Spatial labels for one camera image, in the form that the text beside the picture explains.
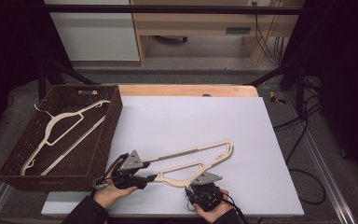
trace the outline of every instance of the wicker basket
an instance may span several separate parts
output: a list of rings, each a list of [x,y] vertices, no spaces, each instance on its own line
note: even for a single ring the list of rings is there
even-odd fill
[[[45,137],[51,116],[76,112],[100,100],[110,104],[85,111],[84,118],[53,146],[44,145],[34,158],[34,166],[20,175],[21,167]],[[118,86],[53,86],[35,111],[2,169],[0,180],[22,191],[89,191],[92,181],[103,175],[123,104]],[[41,175],[67,148],[103,116],[104,122],[82,140],[47,175]],[[48,141],[58,139],[80,120],[61,119],[52,128]]]

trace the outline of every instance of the floor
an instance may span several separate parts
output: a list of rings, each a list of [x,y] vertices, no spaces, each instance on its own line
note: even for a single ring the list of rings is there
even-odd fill
[[[262,77],[277,66],[266,59],[259,66],[252,66],[244,47],[240,37],[190,36],[187,42],[182,42],[157,36],[150,40],[144,67],[124,62],[114,63],[114,67],[111,63],[75,65],[76,70],[85,77],[102,83],[116,84],[243,84]],[[76,82],[69,77],[64,78],[67,82]],[[274,127],[296,116],[293,111],[295,90],[280,91],[277,85],[279,80],[280,77],[275,77],[257,88],[265,100]],[[276,100],[271,100],[271,93],[275,94]],[[307,97],[312,94],[312,91],[306,91]],[[28,118],[33,115],[33,103],[37,98],[36,82],[18,87],[10,93],[10,104],[0,122],[0,167],[16,144]],[[317,99],[310,101],[310,107],[312,105],[315,105],[316,109],[319,108]],[[305,123],[302,122],[276,131],[285,158],[290,155],[304,128]],[[324,195],[318,181],[323,180],[323,176],[320,176],[320,164],[315,164],[313,148],[321,154],[329,174],[333,177],[333,184],[338,186],[338,192],[328,189],[326,199],[320,203],[316,201],[320,201]],[[300,197],[304,201],[310,201],[302,202],[305,216],[265,218],[264,223],[358,223],[358,166],[355,161],[341,158],[339,143],[323,113],[314,113],[309,117],[307,132],[299,142],[288,167],[312,174],[303,175],[296,170],[291,173]],[[56,218],[40,215],[46,193],[21,192],[16,189],[7,191],[7,198],[0,199],[6,200],[5,205],[0,207],[0,223],[60,223]],[[337,204],[347,206],[336,208]],[[343,208],[349,208],[347,216],[339,213],[339,209]]]

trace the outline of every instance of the white cabinet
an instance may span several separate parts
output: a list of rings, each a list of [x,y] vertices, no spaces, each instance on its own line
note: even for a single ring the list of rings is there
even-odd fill
[[[45,0],[46,4],[128,5],[128,0]],[[50,13],[71,61],[139,61],[130,13]]]

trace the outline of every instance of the hand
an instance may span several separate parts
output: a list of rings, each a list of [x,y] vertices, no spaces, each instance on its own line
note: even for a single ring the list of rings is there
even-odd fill
[[[220,189],[220,191],[222,191],[223,193],[223,198],[227,200],[228,191],[225,189]],[[232,205],[225,202],[221,202],[215,207],[214,210],[209,212],[204,212],[202,208],[196,203],[193,203],[193,206],[196,209],[197,213],[209,223],[214,223],[219,217],[232,209]]]
[[[112,171],[107,175],[107,182],[109,186],[104,189],[97,190],[94,196],[94,201],[100,204],[104,208],[108,208],[110,205],[117,202],[120,198],[132,194],[136,191],[137,187],[130,187],[127,189],[118,189],[113,184],[112,172],[115,170],[113,167]]]

